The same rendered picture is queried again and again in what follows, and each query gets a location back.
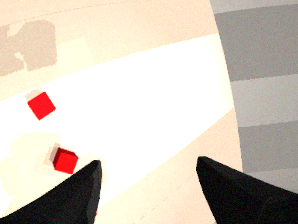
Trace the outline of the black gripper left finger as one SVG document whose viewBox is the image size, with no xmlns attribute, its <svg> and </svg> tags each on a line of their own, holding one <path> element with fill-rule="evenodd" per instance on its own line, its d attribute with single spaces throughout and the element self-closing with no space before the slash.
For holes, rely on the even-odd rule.
<svg viewBox="0 0 298 224">
<path fill-rule="evenodd" d="M 0 224 L 94 224 L 101 196 L 102 163 L 92 160 Z"/>
</svg>

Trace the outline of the red cube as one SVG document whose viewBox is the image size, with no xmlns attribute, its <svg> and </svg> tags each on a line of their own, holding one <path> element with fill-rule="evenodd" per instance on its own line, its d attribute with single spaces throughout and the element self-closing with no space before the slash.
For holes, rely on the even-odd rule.
<svg viewBox="0 0 298 224">
<path fill-rule="evenodd" d="M 52 164 L 56 171 L 73 175 L 73 169 L 76 167 L 77 160 L 78 157 L 76 156 L 76 153 L 67 151 L 67 149 L 59 148 L 59 151 L 56 152 L 55 160 L 52 161 Z"/>
<path fill-rule="evenodd" d="M 55 111 L 55 104 L 49 100 L 47 92 L 41 92 L 40 95 L 33 97 L 28 101 L 28 107 L 32 108 L 32 112 L 35 113 L 37 119 L 44 119 L 49 113 Z"/>
</svg>

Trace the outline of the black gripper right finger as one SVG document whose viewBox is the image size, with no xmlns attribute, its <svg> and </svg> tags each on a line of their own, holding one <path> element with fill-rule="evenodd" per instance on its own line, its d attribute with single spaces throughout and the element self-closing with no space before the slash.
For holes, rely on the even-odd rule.
<svg viewBox="0 0 298 224">
<path fill-rule="evenodd" d="M 298 193 L 200 156 L 196 173 L 216 224 L 298 224 Z"/>
</svg>

